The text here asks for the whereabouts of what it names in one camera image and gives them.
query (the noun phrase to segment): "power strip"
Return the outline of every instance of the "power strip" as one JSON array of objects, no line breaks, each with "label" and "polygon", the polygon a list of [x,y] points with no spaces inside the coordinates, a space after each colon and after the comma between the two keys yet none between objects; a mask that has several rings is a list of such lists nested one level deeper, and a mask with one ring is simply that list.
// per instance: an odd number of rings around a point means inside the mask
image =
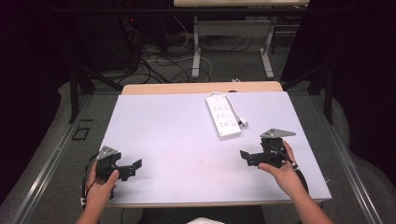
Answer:
[{"label": "power strip", "polygon": [[238,121],[236,121],[230,104],[224,95],[207,97],[206,102],[220,138],[236,136],[241,133]]}]

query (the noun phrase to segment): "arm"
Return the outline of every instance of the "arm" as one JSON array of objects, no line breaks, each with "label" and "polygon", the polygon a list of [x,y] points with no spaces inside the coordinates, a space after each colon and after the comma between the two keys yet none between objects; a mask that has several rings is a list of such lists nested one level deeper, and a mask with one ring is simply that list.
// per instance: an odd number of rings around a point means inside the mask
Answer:
[{"label": "arm", "polygon": [[98,223],[105,205],[110,198],[111,190],[115,187],[115,183],[119,178],[120,173],[118,170],[115,170],[105,184],[98,183],[96,179],[96,164],[97,161],[91,168],[90,177],[87,182],[87,204],[77,223]]},{"label": "arm", "polygon": [[[296,162],[289,144],[284,142],[284,145],[291,160]],[[279,169],[266,163],[260,163],[259,168],[271,174],[280,188],[290,196],[302,223],[332,223],[323,210],[309,196],[308,192],[306,192],[300,178],[288,161]]]}]

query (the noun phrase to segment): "table surface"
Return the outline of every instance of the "table surface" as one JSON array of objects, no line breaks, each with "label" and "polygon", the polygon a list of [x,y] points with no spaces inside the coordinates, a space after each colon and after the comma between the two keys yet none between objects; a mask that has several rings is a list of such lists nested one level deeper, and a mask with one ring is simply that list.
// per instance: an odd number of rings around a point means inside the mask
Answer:
[{"label": "table surface", "polygon": [[176,7],[303,6],[309,0],[175,0]]},{"label": "table surface", "polygon": [[[248,84],[145,84],[125,87],[102,146],[114,147],[121,152],[118,166],[130,165],[139,159],[143,160],[143,166],[136,171],[136,176],[118,182],[115,197],[108,206],[291,203],[270,175],[257,167],[248,166],[239,154],[240,149],[249,153],[261,152],[260,134],[270,128],[297,133],[285,140],[293,147],[310,194],[318,202],[330,199],[332,196],[288,94],[281,88],[263,91],[265,86],[280,87],[276,82],[250,83],[253,91],[243,91]],[[148,91],[144,86],[153,89]],[[186,87],[193,91],[191,86],[196,87],[193,88],[195,91],[200,91],[201,87],[201,92],[205,93],[180,94],[180,90]],[[235,89],[238,92],[226,94],[238,112],[249,121],[249,126],[239,136],[220,140],[205,98],[211,91]]]}]

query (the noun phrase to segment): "desk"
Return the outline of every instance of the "desk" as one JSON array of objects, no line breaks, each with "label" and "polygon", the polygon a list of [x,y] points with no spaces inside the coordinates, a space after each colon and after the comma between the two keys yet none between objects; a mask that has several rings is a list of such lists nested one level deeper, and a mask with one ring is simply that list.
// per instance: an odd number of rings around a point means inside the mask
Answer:
[{"label": "desk", "polygon": [[[304,6],[309,0],[175,0],[176,7],[278,7]],[[266,36],[264,49],[260,49],[262,64],[268,79],[274,79],[274,73],[268,59],[268,51],[274,35],[276,17],[270,21],[199,21],[194,17],[194,59],[191,76],[199,77],[201,49],[200,35],[255,35]]]},{"label": "desk", "polygon": [[[205,98],[211,91],[229,90],[239,91],[226,94],[249,126],[235,138],[220,140]],[[332,196],[290,98],[277,82],[127,86],[102,146],[121,152],[117,165],[142,159],[143,166],[136,176],[118,182],[108,206],[291,203],[269,174],[247,166],[239,154],[240,149],[261,152],[259,135],[272,127],[297,133],[285,140],[293,147],[310,194],[318,202],[329,200]]]}]

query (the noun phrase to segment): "white table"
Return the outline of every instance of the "white table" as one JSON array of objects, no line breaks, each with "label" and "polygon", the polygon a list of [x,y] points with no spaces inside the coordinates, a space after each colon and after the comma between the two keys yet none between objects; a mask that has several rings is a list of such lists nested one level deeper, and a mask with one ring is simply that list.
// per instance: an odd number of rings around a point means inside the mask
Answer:
[{"label": "white table", "polygon": [[[167,85],[157,87],[183,87],[183,84]],[[238,89],[237,85],[231,84],[232,89]],[[259,135],[270,128],[297,133],[285,140],[293,147],[311,196],[318,202],[332,197],[286,92],[226,93],[249,122],[241,135],[227,140],[218,137],[205,102],[208,94],[168,92],[119,96],[102,146],[121,152],[119,166],[139,159],[143,160],[143,166],[136,171],[136,176],[118,182],[115,197],[108,206],[291,203],[270,175],[248,166],[239,154],[241,149],[249,153],[262,152]]]},{"label": "white table", "polygon": [[[175,0],[176,7],[280,7],[304,6],[309,0]],[[264,49],[260,49],[262,64],[268,79],[274,79],[268,52],[274,35],[276,17],[270,21],[199,21],[194,17],[194,59],[191,76],[199,77],[201,49],[200,35],[255,35],[266,36]]]}]

